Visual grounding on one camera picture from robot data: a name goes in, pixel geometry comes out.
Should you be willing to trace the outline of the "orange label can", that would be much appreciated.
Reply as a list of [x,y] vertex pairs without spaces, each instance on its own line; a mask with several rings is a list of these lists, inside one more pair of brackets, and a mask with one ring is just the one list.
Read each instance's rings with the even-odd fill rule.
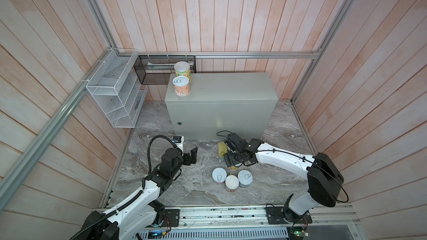
[[180,96],[184,97],[189,95],[190,93],[190,80],[186,76],[176,76],[172,80],[172,84],[175,90],[175,93]]

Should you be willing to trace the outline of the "yellow label can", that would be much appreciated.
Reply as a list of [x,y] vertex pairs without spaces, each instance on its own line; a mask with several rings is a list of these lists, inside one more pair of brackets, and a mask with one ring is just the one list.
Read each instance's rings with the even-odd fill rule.
[[176,62],[173,67],[175,70],[176,77],[185,76],[189,79],[189,81],[191,81],[191,77],[190,77],[191,66],[190,66],[189,62],[179,61],[179,62]]

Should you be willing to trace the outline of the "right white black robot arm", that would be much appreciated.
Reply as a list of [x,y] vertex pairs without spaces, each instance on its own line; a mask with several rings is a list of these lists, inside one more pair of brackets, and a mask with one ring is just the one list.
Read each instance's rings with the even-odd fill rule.
[[309,210],[322,205],[335,207],[340,202],[339,194],[344,192],[344,177],[330,157],[324,153],[315,156],[299,154],[274,147],[262,140],[243,140],[236,133],[230,133],[226,140],[229,151],[224,155],[227,166],[248,166],[257,163],[270,164],[308,181],[308,189],[291,194],[280,208],[287,223],[306,221]]

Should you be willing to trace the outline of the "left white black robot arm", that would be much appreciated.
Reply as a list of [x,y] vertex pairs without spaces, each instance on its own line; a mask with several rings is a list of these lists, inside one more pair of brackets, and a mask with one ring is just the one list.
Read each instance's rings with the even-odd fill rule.
[[102,213],[94,211],[85,220],[72,240],[129,240],[143,228],[159,225],[165,219],[165,206],[157,199],[182,172],[182,166],[195,164],[197,148],[182,153],[169,148],[142,185],[118,205]]

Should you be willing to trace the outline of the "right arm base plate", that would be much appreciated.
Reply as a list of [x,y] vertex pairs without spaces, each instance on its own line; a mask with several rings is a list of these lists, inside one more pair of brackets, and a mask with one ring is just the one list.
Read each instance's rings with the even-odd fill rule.
[[309,211],[299,216],[285,212],[283,207],[277,207],[272,204],[267,204],[265,211],[269,224],[312,224],[312,217]]

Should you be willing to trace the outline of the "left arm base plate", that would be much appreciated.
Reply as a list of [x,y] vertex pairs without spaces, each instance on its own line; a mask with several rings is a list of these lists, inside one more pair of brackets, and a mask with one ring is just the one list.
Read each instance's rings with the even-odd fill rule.
[[166,209],[163,212],[162,219],[155,221],[148,228],[169,228],[178,227],[180,221],[180,210],[178,208]]

